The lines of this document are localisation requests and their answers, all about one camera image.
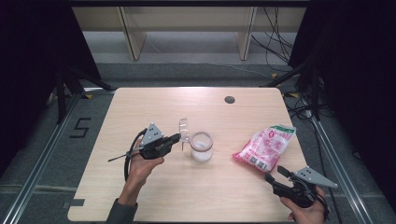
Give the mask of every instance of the snack bag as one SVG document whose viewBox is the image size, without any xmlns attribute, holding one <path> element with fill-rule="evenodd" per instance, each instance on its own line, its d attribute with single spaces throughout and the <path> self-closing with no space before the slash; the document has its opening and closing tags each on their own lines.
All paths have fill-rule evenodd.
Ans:
<svg viewBox="0 0 396 224">
<path fill-rule="evenodd" d="M 281 124 L 264 129 L 255 133 L 242 151 L 233 154 L 233 158 L 263 172 L 271 171 L 295 132 L 295 127 Z"/>
</svg>

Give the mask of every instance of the wooden table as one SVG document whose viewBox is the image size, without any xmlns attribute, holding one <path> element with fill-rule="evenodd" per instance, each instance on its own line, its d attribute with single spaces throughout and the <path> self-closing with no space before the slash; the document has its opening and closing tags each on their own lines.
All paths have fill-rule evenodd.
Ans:
<svg viewBox="0 0 396 224">
<path fill-rule="evenodd" d="M 232 96 L 233 104 L 225 97 Z M 75 200 L 72 221 L 103 221 L 124 179 L 124 154 L 135 136 L 151 122 L 166 135 L 178 133 L 180 119 L 187 118 L 190 133 L 205 131 L 213 138 L 210 161 L 191 158 L 190 146 L 173 145 L 165 163 L 148 177 L 138 197 L 135 221 L 157 222 L 267 222 L 286 221 L 290 212 L 263 179 L 263 173 L 232 154 L 250 137 L 275 124 L 291 125 L 280 92 L 275 88 L 121 88 L 114 95 L 92 150 Z M 306 166 L 296 136 L 278 164 L 291 171 Z M 286 177 L 274 178 L 290 186 Z"/>
</svg>

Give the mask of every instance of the human hand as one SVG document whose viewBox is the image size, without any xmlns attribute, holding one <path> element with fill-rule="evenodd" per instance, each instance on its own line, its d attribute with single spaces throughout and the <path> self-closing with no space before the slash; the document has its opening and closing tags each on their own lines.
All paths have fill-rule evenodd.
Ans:
<svg viewBox="0 0 396 224">
<path fill-rule="evenodd" d="M 141 140 L 136 141 L 134 147 L 140 146 Z M 135 205 L 140 189 L 146 184 L 152 170 L 164 162 L 163 157 L 154 160 L 143 159 L 136 151 L 131 155 L 129 175 L 118 202 L 125 205 Z"/>
<path fill-rule="evenodd" d="M 316 190 L 324 198 L 324 191 L 320 187 L 317 187 Z M 307 208 L 298 206 L 288 198 L 281 197 L 280 201 L 291 210 L 288 220 L 295 220 L 299 224 L 324 223 L 325 208 L 318 200 L 315 200 L 312 206 Z"/>
</svg>

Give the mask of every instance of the sleeve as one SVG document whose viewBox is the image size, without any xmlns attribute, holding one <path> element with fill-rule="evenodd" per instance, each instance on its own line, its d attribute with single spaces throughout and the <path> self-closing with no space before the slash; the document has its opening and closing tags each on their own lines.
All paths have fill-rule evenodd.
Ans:
<svg viewBox="0 0 396 224">
<path fill-rule="evenodd" d="M 137 210 L 137 204 L 134 206 L 124 205 L 116 199 L 108 214 L 106 224 L 131 224 L 134 221 L 134 214 Z"/>
</svg>

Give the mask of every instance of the packaged food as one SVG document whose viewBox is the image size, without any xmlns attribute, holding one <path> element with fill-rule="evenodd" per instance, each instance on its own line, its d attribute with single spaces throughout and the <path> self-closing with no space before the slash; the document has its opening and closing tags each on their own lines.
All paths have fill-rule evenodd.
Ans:
<svg viewBox="0 0 396 224">
<path fill-rule="evenodd" d="M 255 166 L 261 171 L 271 171 L 296 133 L 295 127 L 275 125 L 253 134 L 242 151 L 233 158 Z"/>
</svg>

